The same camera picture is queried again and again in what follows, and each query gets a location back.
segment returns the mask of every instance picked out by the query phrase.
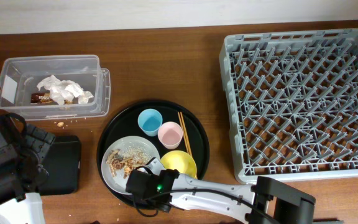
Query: wooden table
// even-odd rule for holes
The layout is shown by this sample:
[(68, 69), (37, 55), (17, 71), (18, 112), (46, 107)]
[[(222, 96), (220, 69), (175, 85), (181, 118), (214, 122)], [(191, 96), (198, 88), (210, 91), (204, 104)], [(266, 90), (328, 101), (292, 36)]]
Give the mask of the wooden table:
[[(116, 199), (99, 176), (96, 148), (101, 131), (133, 102), (151, 98), (176, 102), (198, 117), (208, 135), (211, 156), (204, 179), (237, 184), (218, 60), (223, 38), (229, 34), (353, 27), (358, 27), (358, 21), (0, 35), (0, 72), (4, 60), (10, 57), (71, 54), (96, 54), (101, 66), (111, 72), (112, 100), (107, 116), (64, 121), (68, 125), (65, 129), (58, 128), (54, 121), (31, 122), (56, 135), (75, 134), (82, 143), (79, 191), (42, 197), (46, 222), (233, 222), (232, 218), (197, 210), (174, 209), (155, 218), (137, 214)], [(289, 184), (316, 197), (315, 219), (358, 223), (358, 178)]]

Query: yellow bowl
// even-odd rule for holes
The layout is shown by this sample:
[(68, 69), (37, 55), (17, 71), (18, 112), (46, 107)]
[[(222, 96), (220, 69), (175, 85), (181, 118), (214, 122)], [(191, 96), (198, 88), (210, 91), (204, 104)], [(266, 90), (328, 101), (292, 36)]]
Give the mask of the yellow bowl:
[(166, 153), (161, 158), (161, 163), (166, 169), (176, 169), (182, 174), (196, 178), (197, 166), (194, 159), (187, 153), (175, 150)]

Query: plastic crate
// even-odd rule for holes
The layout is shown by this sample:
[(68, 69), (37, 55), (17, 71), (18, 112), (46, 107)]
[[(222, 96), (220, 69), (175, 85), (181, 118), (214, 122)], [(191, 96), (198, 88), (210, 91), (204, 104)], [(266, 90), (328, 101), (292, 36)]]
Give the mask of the plastic crate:
[(358, 29), (229, 35), (219, 61), (239, 182), (358, 177)]
[[(39, 91), (37, 84), (50, 75), (74, 81), (94, 97), (86, 104), (31, 104), (31, 94), (49, 92), (44, 88)], [(96, 55), (9, 58), (2, 68), (0, 88), (0, 109), (26, 120), (95, 117), (109, 111), (110, 72), (100, 68)]]

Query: gray dish rack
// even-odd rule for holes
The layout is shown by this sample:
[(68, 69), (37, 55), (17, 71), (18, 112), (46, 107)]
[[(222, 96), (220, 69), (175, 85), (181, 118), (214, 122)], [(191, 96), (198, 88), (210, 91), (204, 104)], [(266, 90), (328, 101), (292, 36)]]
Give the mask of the gray dish rack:
[(239, 182), (358, 177), (358, 29), (229, 35), (219, 61)]

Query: wooden chopstick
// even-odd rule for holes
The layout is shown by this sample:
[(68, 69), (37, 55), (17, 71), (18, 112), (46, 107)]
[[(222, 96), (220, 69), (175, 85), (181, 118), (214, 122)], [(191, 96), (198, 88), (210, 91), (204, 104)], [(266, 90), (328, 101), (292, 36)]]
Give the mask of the wooden chopstick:
[(185, 138), (185, 143), (187, 143), (186, 147), (187, 147), (187, 151), (188, 154), (193, 157), (193, 154), (191, 153), (191, 147), (190, 147), (190, 142), (189, 142), (189, 137), (187, 135), (187, 130), (186, 130), (186, 125), (185, 125), (185, 120), (183, 119), (183, 113), (180, 112), (180, 118), (181, 118), (181, 122), (183, 124), (183, 137)]
[(187, 152), (187, 154), (190, 155), (190, 153), (189, 153), (189, 148), (188, 148), (188, 146), (187, 146), (186, 137), (185, 137), (185, 129), (184, 129), (184, 127), (183, 127), (183, 121), (181, 120), (181, 116), (180, 116), (180, 113), (179, 113), (179, 112), (178, 112), (178, 117), (179, 117), (180, 127), (181, 127), (181, 129), (182, 129), (182, 131), (183, 131), (183, 139), (185, 140), (186, 152)]

